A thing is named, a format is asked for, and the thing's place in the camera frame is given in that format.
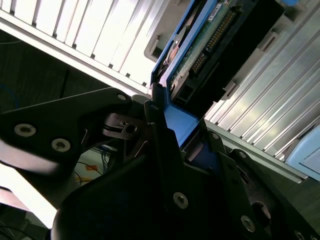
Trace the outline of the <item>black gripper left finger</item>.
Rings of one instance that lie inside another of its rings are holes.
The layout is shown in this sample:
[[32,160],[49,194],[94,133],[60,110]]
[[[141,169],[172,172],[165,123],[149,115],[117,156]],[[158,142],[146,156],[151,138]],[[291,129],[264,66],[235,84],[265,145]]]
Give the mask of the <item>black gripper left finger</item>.
[[98,178],[141,156],[183,163],[164,108],[164,88],[154,83],[144,103],[109,87],[5,112],[0,116],[0,160],[58,181],[72,174],[82,153],[104,145],[115,152]]

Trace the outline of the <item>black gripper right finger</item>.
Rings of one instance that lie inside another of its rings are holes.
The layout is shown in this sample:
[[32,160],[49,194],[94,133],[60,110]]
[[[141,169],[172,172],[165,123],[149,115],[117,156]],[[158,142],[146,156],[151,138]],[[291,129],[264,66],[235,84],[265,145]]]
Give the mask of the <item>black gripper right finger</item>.
[[226,152],[204,120],[197,125],[197,167],[209,173],[212,236],[224,240],[318,240],[319,234],[242,150]]

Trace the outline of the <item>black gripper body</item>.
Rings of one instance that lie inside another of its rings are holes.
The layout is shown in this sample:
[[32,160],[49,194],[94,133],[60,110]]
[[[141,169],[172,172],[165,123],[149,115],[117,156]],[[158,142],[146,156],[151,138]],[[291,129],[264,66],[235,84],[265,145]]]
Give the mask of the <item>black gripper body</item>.
[[53,240],[224,240],[213,236],[210,174],[197,163],[141,156],[73,192]]

